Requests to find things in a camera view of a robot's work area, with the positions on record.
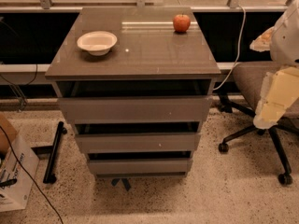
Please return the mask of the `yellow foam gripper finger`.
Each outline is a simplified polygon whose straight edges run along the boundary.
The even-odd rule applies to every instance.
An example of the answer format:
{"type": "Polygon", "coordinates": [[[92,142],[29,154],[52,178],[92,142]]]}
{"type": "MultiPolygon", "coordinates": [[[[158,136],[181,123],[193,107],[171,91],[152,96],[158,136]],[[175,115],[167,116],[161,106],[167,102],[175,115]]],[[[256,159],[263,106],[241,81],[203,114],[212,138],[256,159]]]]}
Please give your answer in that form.
{"type": "Polygon", "coordinates": [[[249,48],[254,51],[264,52],[270,50],[271,36],[273,34],[273,27],[268,28],[261,35],[259,35],[256,39],[254,39],[249,48]]]}
{"type": "Polygon", "coordinates": [[[267,72],[260,96],[253,124],[258,129],[269,129],[299,98],[299,69],[286,67],[276,73],[267,72]]]}

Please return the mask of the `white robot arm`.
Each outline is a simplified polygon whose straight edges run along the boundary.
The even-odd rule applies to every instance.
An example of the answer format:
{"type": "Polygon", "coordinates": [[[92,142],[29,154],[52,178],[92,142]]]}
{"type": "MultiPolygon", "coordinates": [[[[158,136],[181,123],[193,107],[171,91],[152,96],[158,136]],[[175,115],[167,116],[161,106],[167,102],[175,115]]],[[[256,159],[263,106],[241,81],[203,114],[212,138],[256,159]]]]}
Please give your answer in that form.
{"type": "Polygon", "coordinates": [[[259,129],[276,125],[299,98],[299,0],[294,0],[275,25],[251,42],[255,51],[270,51],[271,59],[281,68],[267,72],[253,124],[259,129]]]}

